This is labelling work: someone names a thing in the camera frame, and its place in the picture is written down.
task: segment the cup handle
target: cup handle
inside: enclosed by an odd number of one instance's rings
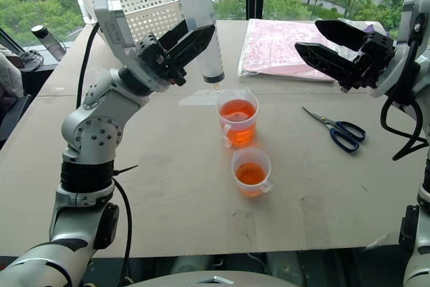
[[[263,193],[268,193],[273,188],[273,184],[270,181],[266,181],[265,183],[261,184],[261,190]]]
[[[231,140],[227,137],[228,132],[230,131],[231,125],[225,124],[224,127],[222,127],[222,141],[224,143],[224,147],[230,148],[231,147]]]

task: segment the scissors blade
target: scissors blade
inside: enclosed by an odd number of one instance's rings
[[[319,122],[325,123],[324,120],[323,120],[323,117],[320,116],[319,114],[316,114],[315,112],[309,111],[304,106],[302,106],[302,108],[304,109],[304,111],[308,112],[312,117],[314,117],[315,119],[317,119]]]

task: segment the plastic measuring cup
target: plastic measuring cup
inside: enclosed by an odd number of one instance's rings
[[[248,174],[245,177],[238,178],[242,167],[251,168],[249,168]],[[259,170],[259,172],[262,171],[263,174],[252,174],[252,169]],[[233,177],[236,179],[239,191],[250,198],[268,193],[273,187],[273,184],[269,181],[271,162],[269,156],[261,149],[249,147],[235,151],[231,160],[231,171]],[[249,182],[249,178],[256,179],[254,175],[261,175],[261,181],[255,184],[244,183],[245,179],[247,182]]]
[[[218,94],[216,112],[220,118],[225,147],[243,147],[253,140],[258,107],[258,100],[249,89],[227,89]],[[223,113],[226,108],[230,108],[229,115]]]

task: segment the blue scissors handle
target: blue scissors handle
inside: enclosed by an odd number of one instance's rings
[[[352,137],[352,139],[358,142],[362,142],[366,137],[365,130],[360,128],[356,124],[352,124],[348,121],[336,121],[335,123],[336,123],[336,126],[340,128],[345,134]]]
[[[339,147],[341,147],[344,151],[346,151],[348,153],[352,153],[353,151],[356,151],[359,147],[358,142],[355,141],[351,136],[349,136],[345,132],[337,130],[336,128],[330,129],[330,136],[333,139],[333,141],[336,143],[336,145],[338,145]],[[339,137],[351,145],[343,144],[343,142],[341,142],[339,140]]]

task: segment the white plastic basket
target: white plastic basket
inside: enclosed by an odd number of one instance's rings
[[[94,1],[78,0],[83,21],[86,24],[94,25],[97,22],[94,14]],[[160,37],[183,19],[179,0],[120,1],[135,42],[149,32]]]

